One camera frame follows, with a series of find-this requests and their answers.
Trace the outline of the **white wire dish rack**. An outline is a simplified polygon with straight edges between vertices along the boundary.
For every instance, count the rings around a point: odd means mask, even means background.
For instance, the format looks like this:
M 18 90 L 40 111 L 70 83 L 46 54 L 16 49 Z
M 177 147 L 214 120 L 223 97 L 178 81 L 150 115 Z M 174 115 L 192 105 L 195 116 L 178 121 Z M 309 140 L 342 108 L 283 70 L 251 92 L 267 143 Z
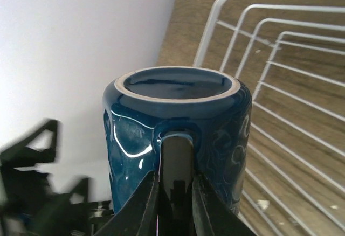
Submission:
M 344 235 L 344 0 L 215 0 L 194 65 L 252 93 L 254 233 Z

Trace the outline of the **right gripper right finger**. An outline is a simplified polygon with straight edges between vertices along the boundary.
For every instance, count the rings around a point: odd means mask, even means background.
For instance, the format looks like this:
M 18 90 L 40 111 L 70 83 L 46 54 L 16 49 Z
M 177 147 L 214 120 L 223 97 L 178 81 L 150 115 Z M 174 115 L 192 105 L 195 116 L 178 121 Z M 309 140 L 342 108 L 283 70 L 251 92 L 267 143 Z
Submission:
M 194 177 L 191 195 L 197 236 L 255 235 L 218 197 L 203 174 Z

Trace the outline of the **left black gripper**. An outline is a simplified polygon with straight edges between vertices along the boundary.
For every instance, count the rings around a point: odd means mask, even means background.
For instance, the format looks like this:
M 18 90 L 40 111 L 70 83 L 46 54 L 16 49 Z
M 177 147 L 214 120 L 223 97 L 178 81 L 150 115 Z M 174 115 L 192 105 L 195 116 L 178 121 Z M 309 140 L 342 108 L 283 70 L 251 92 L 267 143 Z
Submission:
M 55 193 L 37 170 L 56 161 L 59 126 L 47 119 L 1 152 L 1 235 L 95 235 L 112 218 L 110 200 L 89 200 L 91 178 Z

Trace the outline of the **dark blue ceramic mug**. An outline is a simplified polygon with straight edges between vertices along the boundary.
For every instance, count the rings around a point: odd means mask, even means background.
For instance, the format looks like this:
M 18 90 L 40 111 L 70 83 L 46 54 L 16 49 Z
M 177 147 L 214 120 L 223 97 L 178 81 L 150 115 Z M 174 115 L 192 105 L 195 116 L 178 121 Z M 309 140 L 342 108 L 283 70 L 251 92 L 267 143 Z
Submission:
M 111 82 L 103 106 L 114 215 L 155 171 L 156 235 L 196 235 L 198 174 L 238 217 L 252 108 L 244 83 L 207 68 L 150 67 Z

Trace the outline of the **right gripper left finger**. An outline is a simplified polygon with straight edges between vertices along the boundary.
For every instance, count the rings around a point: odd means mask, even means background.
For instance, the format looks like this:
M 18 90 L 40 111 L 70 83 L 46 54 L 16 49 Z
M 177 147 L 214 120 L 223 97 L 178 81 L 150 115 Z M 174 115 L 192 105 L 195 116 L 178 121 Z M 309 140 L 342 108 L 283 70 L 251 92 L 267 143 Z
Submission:
M 150 171 L 123 208 L 96 235 L 156 235 L 158 199 L 158 177 L 155 171 Z

